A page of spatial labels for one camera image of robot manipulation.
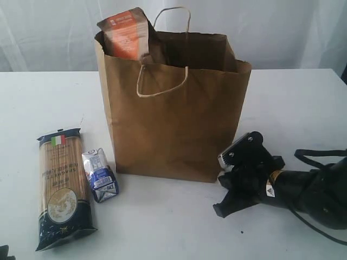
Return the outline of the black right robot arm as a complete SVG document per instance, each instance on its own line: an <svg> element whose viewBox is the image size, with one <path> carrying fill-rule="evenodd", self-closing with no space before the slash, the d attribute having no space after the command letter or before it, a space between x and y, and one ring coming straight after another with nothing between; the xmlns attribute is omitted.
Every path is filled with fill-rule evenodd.
<svg viewBox="0 0 347 260"><path fill-rule="evenodd" d="M283 207L308 214L333 230L346 229L346 151L298 149L294 155L312 166L309 171L285 170L279 155L263 146L263 136L253 131L219 154L225 173L220 184L224 199L213 206L225 218L256 204Z"/></svg>

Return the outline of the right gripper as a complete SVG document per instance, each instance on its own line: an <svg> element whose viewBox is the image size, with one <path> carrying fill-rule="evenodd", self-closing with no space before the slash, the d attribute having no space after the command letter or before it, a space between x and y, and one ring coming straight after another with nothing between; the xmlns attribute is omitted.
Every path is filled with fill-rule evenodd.
<svg viewBox="0 0 347 260"><path fill-rule="evenodd" d="M219 217L226 218L258 204L269 175L285 166L283 158L271 155L263 146L263 141L260 132L248 132L218 156L225 171L218 180L228 190L223 200L213 205Z"/></svg>

